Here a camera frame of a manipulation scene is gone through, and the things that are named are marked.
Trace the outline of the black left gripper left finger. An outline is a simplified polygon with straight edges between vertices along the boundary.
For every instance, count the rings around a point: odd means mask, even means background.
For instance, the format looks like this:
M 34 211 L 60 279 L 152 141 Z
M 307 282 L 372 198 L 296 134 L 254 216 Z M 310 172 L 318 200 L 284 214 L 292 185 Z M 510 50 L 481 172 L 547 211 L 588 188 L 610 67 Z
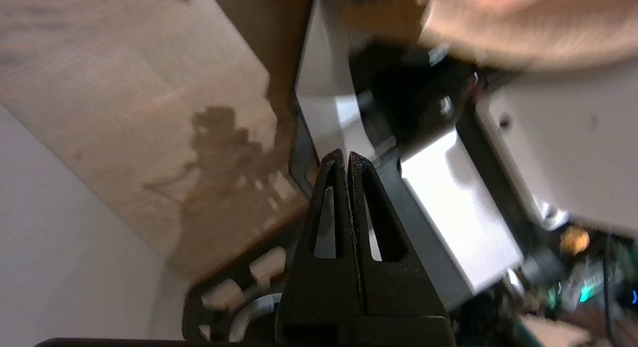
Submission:
M 316 257 L 325 191 L 333 190 L 335 258 Z M 339 344 L 339 324 L 360 313 L 357 251 L 352 237 L 341 149 L 326 154 L 277 312 L 277 342 L 300 346 Z

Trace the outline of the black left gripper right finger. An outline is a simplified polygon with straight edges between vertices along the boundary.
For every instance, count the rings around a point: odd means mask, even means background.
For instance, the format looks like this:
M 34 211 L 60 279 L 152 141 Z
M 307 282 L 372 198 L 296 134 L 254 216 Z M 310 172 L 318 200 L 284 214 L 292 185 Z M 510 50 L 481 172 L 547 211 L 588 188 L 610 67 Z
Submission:
M 453 347 L 444 304 L 386 193 L 373 163 L 351 152 L 348 196 L 356 234 L 362 311 L 348 338 L 370 347 Z

